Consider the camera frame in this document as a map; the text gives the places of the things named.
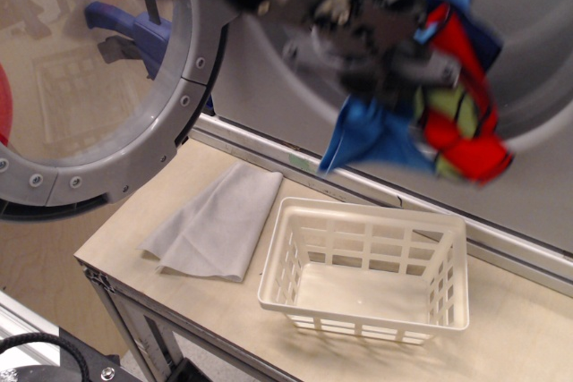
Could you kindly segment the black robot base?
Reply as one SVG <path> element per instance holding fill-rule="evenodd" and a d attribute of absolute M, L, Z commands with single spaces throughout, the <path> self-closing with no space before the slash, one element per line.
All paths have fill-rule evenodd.
<path fill-rule="evenodd" d="M 17 364 L 10 358 L 2 381 L 140 381 L 119 360 L 103 355 L 68 334 L 28 332 L 1 339 L 1 354 L 19 350 L 38 361 Z"/>

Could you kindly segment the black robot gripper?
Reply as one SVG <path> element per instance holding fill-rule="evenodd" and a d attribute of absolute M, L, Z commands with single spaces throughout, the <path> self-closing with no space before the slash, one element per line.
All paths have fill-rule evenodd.
<path fill-rule="evenodd" d="M 461 64 L 453 55 L 405 38 L 381 53 L 348 50 L 317 28 L 294 34 L 282 48 L 286 65 L 302 81 L 364 101 L 395 105 L 420 87 L 457 86 Z"/>

